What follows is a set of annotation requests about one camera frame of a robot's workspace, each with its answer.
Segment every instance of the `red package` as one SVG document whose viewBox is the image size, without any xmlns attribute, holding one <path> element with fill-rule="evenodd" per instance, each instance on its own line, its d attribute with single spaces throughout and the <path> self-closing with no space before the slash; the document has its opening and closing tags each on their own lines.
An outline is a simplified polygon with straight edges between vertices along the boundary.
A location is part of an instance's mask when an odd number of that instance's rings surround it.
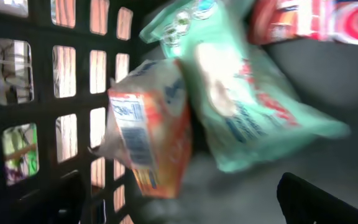
<svg viewBox="0 0 358 224">
<path fill-rule="evenodd" d="M 295 37 L 358 45 L 358 1 L 257 0 L 250 23 L 251 43 Z"/>
</svg>

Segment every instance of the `green bag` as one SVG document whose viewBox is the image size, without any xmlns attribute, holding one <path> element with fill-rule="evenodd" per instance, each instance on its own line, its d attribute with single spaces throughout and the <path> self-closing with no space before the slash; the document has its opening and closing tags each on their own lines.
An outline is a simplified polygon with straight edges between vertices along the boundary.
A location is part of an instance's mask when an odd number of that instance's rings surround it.
<svg viewBox="0 0 358 224">
<path fill-rule="evenodd" d="M 243 9 L 234 8 L 219 0 L 176 1 L 140 33 L 147 43 L 160 40 L 166 57 L 180 58 L 219 169 L 246 169 L 286 156 L 317 136 L 349 133 L 346 124 L 299 103 L 272 61 L 246 42 Z"/>
</svg>

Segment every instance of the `food package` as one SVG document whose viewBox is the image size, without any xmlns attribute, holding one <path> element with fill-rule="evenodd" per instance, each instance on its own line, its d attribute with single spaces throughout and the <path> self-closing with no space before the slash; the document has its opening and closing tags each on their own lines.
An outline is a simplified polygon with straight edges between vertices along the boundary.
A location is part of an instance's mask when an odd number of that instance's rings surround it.
<svg viewBox="0 0 358 224">
<path fill-rule="evenodd" d="M 244 37 L 221 1 L 176 1 L 142 30 L 178 57 L 186 86 L 219 169 L 234 172 L 281 158 L 347 125 L 301 104 L 285 77 Z"/>
<path fill-rule="evenodd" d="M 358 0 L 258 0 L 249 41 L 307 37 L 358 45 Z"/>
<path fill-rule="evenodd" d="M 191 155 L 179 61 L 145 61 L 109 90 L 104 141 L 94 153 L 130 167 L 144 195 L 172 198 Z"/>
</svg>

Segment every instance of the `mint green packaging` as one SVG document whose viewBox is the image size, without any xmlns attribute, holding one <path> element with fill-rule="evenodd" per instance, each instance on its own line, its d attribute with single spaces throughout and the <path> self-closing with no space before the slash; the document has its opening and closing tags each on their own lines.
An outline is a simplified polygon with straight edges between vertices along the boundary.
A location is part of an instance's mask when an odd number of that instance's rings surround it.
<svg viewBox="0 0 358 224">
<path fill-rule="evenodd" d="M 145 42 L 160 40 L 166 57 L 180 58 L 219 169 L 246 169 L 318 136 L 348 134 L 346 124 L 298 101 L 273 62 L 246 42 L 239 11 L 219 0 L 176 1 L 140 33 Z"/>
</svg>

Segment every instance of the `black grid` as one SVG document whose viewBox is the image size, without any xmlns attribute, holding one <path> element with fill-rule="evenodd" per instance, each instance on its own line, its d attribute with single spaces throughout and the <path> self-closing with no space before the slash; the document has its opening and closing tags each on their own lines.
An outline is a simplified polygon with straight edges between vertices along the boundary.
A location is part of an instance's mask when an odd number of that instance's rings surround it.
<svg viewBox="0 0 358 224">
<path fill-rule="evenodd" d="M 114 181 L 113 163 L 106 161 L 106 185 L 96 195 L 91 195 L 91 163 L 97 159 L 90 153 L 90 111 L 108 107 L 105 93 L 90 93 L 90 52 L 106 52 L 106 73 L 114 77 L 116 54 L 130 55 L 129 69 L 139 64 L 140 56 L 150 49 L 139 38 L 140 24 L 144 15 L 156 8 L 161 1 L 110 1 L 108 12 L 108 32 L 98 35 L 90 32 L 91 0 L 76 0 L 75 27 L 73 29 L 56 26 L 52 23 L 50 0 L 29 0 L 29 16 L 20 18 L 0 13 L 0 38 L 23 40 L 29 43 L 32 52 L 32 74 L 34 79 L 34 100 L 19 105 L 0 105 L 0 219 L 4 212 L 14 209 L 20 215 L 36 200 L 37 195 L 58 185 L 63 176 L 77 170 L 86 189 L 86 200 L 81 216 L 82 224 L 90 224 L 90 206 L 105 201 L 106 223 L 119 223 L 127 214 L 128 202 L 120 211 L 114 212 L 113 192 L 131 172 Z M 121 7 L 130 9 L 132 18 L 131 39 L 119 40 L 116 35 L 117 14 Z M 56 98 L 53 92 L 53 58 L 55 45 L 73 47 L 76 50 L 76 95 L 69 98 Z M 60 116 L 76 114 L 78 155 L 66 162 L 57 162 L 55 120 Z M 37 174 L 13 186 L 6 185 L 2 132 L 9 127 L 21 124 L 37 125 L 37 144 L 40 169 Z M 25 195 L 25 200 L 18 201 Z"/>
</svg>

